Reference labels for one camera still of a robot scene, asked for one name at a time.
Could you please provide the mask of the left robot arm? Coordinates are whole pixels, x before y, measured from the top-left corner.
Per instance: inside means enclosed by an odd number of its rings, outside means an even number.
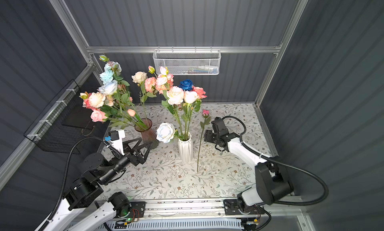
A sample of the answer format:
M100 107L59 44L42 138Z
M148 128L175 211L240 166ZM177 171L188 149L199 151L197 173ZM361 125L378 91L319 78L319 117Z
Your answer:
M109 148L114 157L108 161L101 153L90 154L81 164L82 175L66 188L69 164L73 152L70 151L60 189L59 198L52 212L36 228L38 231L92 231L107 221L118 218L132 223L144 217L145 202L131 203L122 192L112 194L96 211L69 228L69 224L104 192L103 186L120 179L127 166L144 164L153 143L142 144L141 138L123 142L123 152L115 149L107 139L96 138Z

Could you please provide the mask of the large white rose stem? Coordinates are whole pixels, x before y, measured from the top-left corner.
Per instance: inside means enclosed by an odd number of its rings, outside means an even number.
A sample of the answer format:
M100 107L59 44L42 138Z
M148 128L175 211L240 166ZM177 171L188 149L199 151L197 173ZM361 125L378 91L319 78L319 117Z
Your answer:
M180 137L179 131L171 123L161 123L157 129L156 139L164 144L169 143L174 138Z

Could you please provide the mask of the small magenta rose stem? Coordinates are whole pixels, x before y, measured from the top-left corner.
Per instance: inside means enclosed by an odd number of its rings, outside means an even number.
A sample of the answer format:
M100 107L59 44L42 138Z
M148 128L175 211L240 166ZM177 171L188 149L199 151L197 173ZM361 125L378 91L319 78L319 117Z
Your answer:
M205 126L208 125L210 120L211 120L210 111L209 110L203 110L202 116L203 116L204 120L202 122L200 122L202 131L201 131L200 141L199 141L199 150L198 150L198 159L197 159L197 172L199 171L200 151L201 151L201 145L202 145L202 141L203 141L203 134L205 132Z

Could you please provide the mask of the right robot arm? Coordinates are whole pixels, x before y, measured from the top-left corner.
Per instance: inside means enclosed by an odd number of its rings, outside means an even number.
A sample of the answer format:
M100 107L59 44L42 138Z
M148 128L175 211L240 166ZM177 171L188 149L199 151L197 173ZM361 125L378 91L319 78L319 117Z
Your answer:
M271 156L250 147L243 141L242 134L230 133L224 119L216 117L212 122L212 130L207 130L204 140L215 144L221 152L229 152L245 162L255 171L255 185L237 196L236 207L245 213L252 206L272 205L294 191L288 170L267 159Z

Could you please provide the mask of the pink tulip flower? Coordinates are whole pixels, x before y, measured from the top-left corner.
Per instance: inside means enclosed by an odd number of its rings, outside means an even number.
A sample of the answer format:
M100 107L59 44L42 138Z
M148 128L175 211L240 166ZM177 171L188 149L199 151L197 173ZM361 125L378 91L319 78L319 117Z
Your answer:
M139 117L139 115L136 113L133 109L127 110L128 115L131 117L131 121L135 124L135 126L140 131L145 131L148 129L147 124Z

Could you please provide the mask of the light blue rose stem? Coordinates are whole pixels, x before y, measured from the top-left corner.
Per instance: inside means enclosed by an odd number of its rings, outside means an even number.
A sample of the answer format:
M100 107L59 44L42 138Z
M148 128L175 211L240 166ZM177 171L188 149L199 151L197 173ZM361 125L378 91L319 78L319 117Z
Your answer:
M98 92L105 95L113 95L115 92L127 92L130 97L130 84L121 76L122 67L118 62L111 61L107 56L100 55L99 59L105 63L104 72L100 74L103 85L98 88Z

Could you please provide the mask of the white ribbed ceramic vase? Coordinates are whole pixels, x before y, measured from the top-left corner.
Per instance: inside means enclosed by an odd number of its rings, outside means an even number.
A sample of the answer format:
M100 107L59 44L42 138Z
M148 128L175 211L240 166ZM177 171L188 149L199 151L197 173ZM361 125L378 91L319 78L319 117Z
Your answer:
M183 163L190 163L194 157L194 147L191 133L188 133L188 140L178 140L179 154Z

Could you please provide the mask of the cream rose single stem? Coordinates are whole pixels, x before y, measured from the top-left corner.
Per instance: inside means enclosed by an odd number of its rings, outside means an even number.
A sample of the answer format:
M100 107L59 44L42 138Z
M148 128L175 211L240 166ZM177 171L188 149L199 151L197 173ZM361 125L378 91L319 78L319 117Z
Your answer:
M146 101L146 94L147 94L147 91L146 91L146 88L145 88L145 81L146 79L148 78L147 76L147 73L145 72L136 72L133 76L132 76L132 80L133 82L140 88L140 92L139 92L139 101L140 101L140 105L143 107L143 111L144 111L144 114L145 114L145 118L147 118L147 111L146 111L146 106L145 106L145 101Z

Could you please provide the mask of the pink glass vase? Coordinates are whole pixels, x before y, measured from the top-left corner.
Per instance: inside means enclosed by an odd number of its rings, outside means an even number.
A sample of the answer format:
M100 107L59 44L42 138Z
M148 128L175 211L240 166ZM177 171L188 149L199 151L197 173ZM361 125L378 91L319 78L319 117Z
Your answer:
M150 119L143 118L141 123L135 125L135 130L141 134L143 144L151 143L151 149L155 149L158 147L159 141L152 125L153 122Z

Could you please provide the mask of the pink carnation stem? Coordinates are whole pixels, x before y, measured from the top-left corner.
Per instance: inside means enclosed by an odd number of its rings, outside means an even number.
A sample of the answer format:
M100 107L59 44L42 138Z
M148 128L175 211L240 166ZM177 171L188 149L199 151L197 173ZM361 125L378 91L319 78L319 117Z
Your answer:
M169 73L167 67L160 67L160 74L156 74L156 69L153 66L148 67L148 72L154 77L146 78L141 86L144 89L144 94L141 97L141 102L144 103L148 98L155 98L157 94L163 95L166 99L164 107L175 117L179 125L178 135L181 138L185 132L182 131L182 123L180 120L178 108L184 101L184 91L174 86L174 76Z

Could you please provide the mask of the small cream rose stem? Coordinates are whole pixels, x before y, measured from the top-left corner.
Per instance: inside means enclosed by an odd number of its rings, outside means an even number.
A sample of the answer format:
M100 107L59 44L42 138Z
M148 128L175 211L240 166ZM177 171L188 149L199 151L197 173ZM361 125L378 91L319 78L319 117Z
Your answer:
M185 122L185 140L188 140L188 133L190 128L190 123L192 119L193 110L195 109L194 103L198 99L198 94L195 91L185 91L184 92L184 105L183 105L183 120Z

